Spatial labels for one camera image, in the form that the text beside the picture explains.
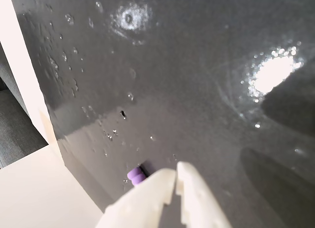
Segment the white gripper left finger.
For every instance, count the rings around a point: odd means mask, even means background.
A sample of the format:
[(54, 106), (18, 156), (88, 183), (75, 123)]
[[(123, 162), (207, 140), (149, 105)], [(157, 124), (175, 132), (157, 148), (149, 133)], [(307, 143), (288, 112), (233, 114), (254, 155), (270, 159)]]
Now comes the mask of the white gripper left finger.
[(172, 201), (176, 171), (160, 169), (109, 205), (97, 228), (157, 228)]

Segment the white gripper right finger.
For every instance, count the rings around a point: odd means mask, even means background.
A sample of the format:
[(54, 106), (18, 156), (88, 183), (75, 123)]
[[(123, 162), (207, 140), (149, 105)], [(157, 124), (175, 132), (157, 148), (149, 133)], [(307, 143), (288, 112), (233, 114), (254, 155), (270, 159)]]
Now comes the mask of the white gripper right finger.
[(181, 223), (186, 227), (231, 227), (212, 191), (192, 164), (177, 163), (175, 193), (181, 197)]

